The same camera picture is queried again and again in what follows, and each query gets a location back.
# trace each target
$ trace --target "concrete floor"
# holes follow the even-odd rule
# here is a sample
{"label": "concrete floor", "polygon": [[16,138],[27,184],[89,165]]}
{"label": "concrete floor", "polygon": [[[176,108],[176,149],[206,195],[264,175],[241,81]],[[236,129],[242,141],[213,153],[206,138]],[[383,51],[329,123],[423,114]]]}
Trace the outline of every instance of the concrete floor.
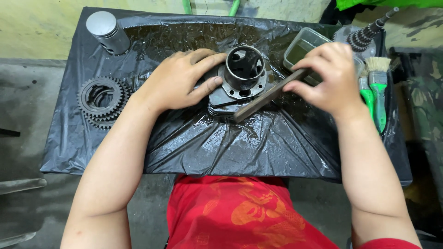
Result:
{"label": "concrete floor", "polygon": [[[0,195],[0,240],[38,231],[9,249],[55,249],[75,190],[74,175],[39,173],[43,149],[64,69],[0,64],[0,127],[20,137],[0,138],[0,181],[44,178],[45,188]],[[168,238],[166,206],[170,184],[165,175],[144,175],[128,206],[132,247],[162,249]],[[291,179],[294,208],[340,248],[350,236],[350,205],[342,185]]]}

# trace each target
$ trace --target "hand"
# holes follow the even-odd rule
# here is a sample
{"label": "hand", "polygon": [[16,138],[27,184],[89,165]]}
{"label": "hand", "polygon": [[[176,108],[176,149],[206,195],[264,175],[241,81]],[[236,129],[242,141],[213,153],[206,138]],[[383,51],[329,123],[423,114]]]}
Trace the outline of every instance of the hand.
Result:
{"label": "hand", "polygon": [[210,49],[176,52],[160,63],[133,96],[148,102],[149,109],[159,113],[195,105],[223,80],[218,76],[212,77],[194,89],[195,83],[225,59],[225,53],[218,54]]}
{"label": "hand", "polygon": [[289,82],[283,91],[292,91],[306,102],[329,112],[334,119],[348,119],[361,113],[364,104],[355,78],[352,49],[342,43],[326,43],[306,54],[292,69],[310,67],[323,82],[315,87],[300,81]]}

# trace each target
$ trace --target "workbench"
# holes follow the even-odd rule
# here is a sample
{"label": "workbench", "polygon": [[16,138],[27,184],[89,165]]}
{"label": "workbench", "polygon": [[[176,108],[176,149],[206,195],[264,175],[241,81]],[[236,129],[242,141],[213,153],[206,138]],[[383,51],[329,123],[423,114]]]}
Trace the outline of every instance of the workbench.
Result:
{"label": "workbench", "polygon": [[[115,15],[131,40],[130,50],[111,56],[87,31],[96,11]],[[43,173],[82,174],[107,131],[90,125],[77,104],[79,87],[97,76],[111,76],[137,90],[158,64],[176,51],[238,45],[260,50],[275,83],[288,75],[283,53],[303,27],[331,37],[339,26],[318,23],[159,14],[85,7],[66,64],[44,151]],[[385,53],[383,34],[377,37]],[[402,184],[412,176],[389,75],[387,125],[381,137]],[[157,120],[149,140],[145,174],[305,177],[341,182],[338,135],[332,117],[286,93],[240,124],[215,118],[207,100],[170,110]]]}

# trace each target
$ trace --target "brush bristles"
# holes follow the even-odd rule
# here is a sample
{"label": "brush bristles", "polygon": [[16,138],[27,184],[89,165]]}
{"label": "brush bristles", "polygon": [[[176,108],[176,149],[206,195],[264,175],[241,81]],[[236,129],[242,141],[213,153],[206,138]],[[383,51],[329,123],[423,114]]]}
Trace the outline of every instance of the brush bristles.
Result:
{"label": "brush bristles", "polygon": [[370,57],[365,59],[369,72],[387,72],[391,59],[386,57]]}
{"label": "brush bristles", "polygon": [[360,78],[368,77],[368,70],[366,68],[360,74]]}

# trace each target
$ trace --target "red t-shirt with orange print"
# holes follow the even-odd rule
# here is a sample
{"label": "red t-shirt with orange print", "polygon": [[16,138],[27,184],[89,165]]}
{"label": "red t-shirt with orange print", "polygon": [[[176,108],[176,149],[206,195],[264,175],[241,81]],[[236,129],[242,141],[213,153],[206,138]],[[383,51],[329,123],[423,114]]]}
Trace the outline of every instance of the red t-shirt with orange print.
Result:
{"label": "red t-shirt with orange print", "polygon": [[[293,209],[289,191],[276,177],[181,176],[167,222],[168,249],[338,249]],[[419,248],[380,239],[361,249],[386,246]]]}

